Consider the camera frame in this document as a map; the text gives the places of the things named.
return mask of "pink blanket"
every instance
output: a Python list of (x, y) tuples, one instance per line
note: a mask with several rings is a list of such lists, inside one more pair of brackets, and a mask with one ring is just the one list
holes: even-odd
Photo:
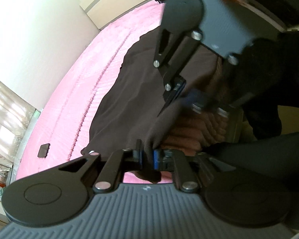
[[(89, 142), (91, 121), (114, 84), (127, 50), (160, 24), (163, 6), (150, 1), (102, 30), (60, 82), (41, 113), (26, 145), (17, 179), (81, 156)], [(38, 158), (50, 143), (46, 158)], [(146, 183), (127, 173), (129, 183)]]

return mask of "bed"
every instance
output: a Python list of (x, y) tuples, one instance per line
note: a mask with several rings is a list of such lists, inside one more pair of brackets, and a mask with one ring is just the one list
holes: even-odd
[[(160, 24), (163, 5), (150, 1), (102, 30), (62, 79), (42, 111), (24, 150), (16, 179), (81, 156), (89, 128), (103, 96), (114, 84), (127, 50)], [(46, 158), (38, 158), (50, 143)], [(125, 182), (146, 183), (131, 173)]]

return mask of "pink bedspread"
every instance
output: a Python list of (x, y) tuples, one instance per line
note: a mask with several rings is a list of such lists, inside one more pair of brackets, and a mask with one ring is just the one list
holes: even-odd
[[(127, 50), (160, 24), (163, 6), (150, 1), (102, 30), (60, 82), (26, 145), (17, 179), (73, 160), (89, 142), (89, 128), (103, 96), (114, 84)], [(46, 158), (38, 158), (50, 143)], [(127, 173), (129, 183), (146, 183)]]

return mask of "curtain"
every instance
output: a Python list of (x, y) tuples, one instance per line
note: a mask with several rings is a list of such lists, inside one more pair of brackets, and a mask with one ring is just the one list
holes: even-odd
[(12, 168), (34, 111), (34, 107), (0, 82), (0, 176), (3, 178)]

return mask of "white logo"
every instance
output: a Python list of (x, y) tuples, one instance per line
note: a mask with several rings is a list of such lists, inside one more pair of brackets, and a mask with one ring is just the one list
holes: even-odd
[(145, 187), (142, 187), (142, 189), (145, 191), (149, 191), (150, 189), (152, 189), (152, 187), (147, 185)]

